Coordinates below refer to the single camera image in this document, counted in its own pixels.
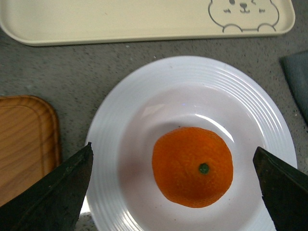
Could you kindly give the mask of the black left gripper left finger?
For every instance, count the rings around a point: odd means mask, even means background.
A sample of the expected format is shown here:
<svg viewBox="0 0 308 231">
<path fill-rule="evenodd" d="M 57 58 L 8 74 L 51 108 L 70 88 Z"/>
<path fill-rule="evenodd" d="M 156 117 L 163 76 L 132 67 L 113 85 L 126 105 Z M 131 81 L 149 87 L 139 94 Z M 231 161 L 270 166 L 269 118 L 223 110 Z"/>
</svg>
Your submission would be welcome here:
<svg viewBox="0 0 308 231">
<path fill-rule="evenodd" d="M 91 144 L 0 208 L 2 231 L 72 231 L 93 165 Z"/>
</svg>

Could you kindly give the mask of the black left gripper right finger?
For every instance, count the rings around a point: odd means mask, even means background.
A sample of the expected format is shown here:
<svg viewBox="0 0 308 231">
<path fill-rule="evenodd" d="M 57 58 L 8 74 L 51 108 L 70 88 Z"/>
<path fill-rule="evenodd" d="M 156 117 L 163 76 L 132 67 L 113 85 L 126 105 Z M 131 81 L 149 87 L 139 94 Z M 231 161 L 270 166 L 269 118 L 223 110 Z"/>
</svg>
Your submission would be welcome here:
<svg viewBox="0 0 308 231">
<path fill-rule="evenodd" d="M 308 176 L 261 147 L 253 164 L 263 202 L 278 231 L 308 229 Z"/>
</svg>

